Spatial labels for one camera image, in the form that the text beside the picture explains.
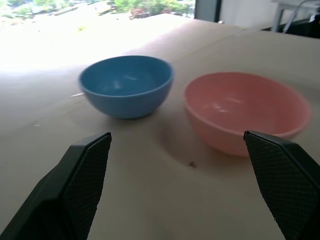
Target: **wall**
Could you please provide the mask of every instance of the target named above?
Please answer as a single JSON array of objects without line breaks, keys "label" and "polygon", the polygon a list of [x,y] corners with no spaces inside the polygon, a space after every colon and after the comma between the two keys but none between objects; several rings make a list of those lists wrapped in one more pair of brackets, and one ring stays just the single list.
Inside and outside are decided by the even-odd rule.
[{"label": "wall", "polygon": [[[244,28],[269,28],[272,26],[277,4],[271,0],[222,0],[220,19],[225,24]],[[282,23],[285,23],[291,15],[291,11],[285,11]],[[300,14],[297,20],[307,17]]]}]

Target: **white table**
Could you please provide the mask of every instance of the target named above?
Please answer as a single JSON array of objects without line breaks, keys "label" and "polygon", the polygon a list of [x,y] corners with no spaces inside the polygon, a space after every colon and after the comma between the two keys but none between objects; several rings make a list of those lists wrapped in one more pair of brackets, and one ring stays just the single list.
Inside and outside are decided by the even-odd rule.
[{"label": "white table", "polygon": [[[303,0],[272,0],[272,2],[278,3],[278,6],[275,12],[271,31],[277,32],[279,30],[279,25],[281,23],[285,10],[294,11],[302,1]],[[306,2],[301,6],[300,10],[310,14],[314,14],[319,8],[319,2]]]},{"label": "white table", "polygon": [[[66,48],[63,57],[52,51],[47,58],[1,65],[0,232],[69,145],[110,131],[104,188],[89,240],[283,240],[250,160],[198,140],[184,113],[183,88],[220,71],[259,74],[295,87],[314,111],[295,141],[319,163],[319,40],[172,15],[132,21],[118,30],[138,34],[95,37],[96,44],[77,48],[76,56],[76,49]],[[123,43],[117,49],[104,47],[116,40]],[[175,68],[172,90],[153,115],[112,119],[83,95],[71,97],[80,93],[77,78],[88,64],[120,54],[155,56]]]}]

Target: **small stain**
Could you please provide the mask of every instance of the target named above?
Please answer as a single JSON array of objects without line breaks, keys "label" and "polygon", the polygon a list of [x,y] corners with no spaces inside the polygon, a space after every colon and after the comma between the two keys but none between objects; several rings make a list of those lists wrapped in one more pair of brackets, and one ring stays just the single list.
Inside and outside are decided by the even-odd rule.
[{"label": "small stain", "polygon": [[196,166],[196,164],[195,164],[194,161],[189,162],[188,166],[189,166],[189,167],[192,167],[192,168],[194,168],[194,169],[197,168],[197,166]]}]

